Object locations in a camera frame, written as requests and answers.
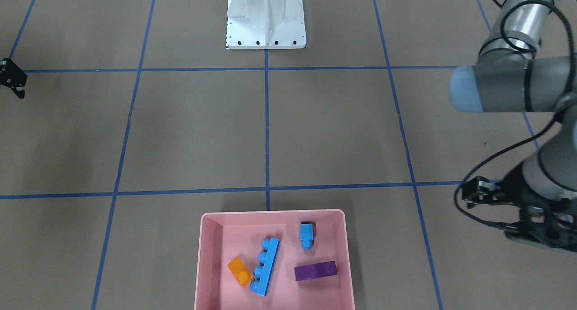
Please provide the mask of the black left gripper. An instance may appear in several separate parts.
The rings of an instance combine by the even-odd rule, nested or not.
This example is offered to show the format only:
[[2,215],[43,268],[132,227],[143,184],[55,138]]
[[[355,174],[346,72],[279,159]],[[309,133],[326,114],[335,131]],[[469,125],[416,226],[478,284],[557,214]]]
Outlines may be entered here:
[[[462,201],[467,205],[463,215],[502,231],[514,242],[576,253],[576,199],[551,201],[538,195],[525,180],[521,165],[497,183],[468,173],[462,179]],[[518,209],[519,219],[513,223],[484,220],[468,211],[477,205],[512,206]]]

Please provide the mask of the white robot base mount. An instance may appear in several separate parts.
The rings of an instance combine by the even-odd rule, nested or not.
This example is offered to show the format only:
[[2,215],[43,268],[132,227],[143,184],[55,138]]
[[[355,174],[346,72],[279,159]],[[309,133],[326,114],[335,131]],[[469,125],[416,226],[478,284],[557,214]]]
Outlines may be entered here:
[[228,0],[228,50],[289,50],[307,46],[303,0]]

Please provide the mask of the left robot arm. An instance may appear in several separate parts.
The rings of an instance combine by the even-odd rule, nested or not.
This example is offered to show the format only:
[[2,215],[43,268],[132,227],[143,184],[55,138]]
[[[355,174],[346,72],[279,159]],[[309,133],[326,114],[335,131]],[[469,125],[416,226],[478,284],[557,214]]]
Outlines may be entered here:
[[[551,112],[544,129],[476,165],[453,194],[455,208],[514,242],[575,253],[576,41],[560,0],[504,0],[476,64],[453,71],[453,108],[468,113]],[[475,173],[499,156],[560,131],[505,177]]]

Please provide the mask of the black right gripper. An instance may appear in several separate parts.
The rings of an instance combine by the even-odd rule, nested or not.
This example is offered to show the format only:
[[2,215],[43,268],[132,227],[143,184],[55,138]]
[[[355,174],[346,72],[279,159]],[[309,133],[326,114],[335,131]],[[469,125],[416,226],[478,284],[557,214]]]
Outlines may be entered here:
[[24,87],[27,84],[27,74],[10,58],[3,58],[0,63],[0,84],[12,90],[19,98],[25,98]]

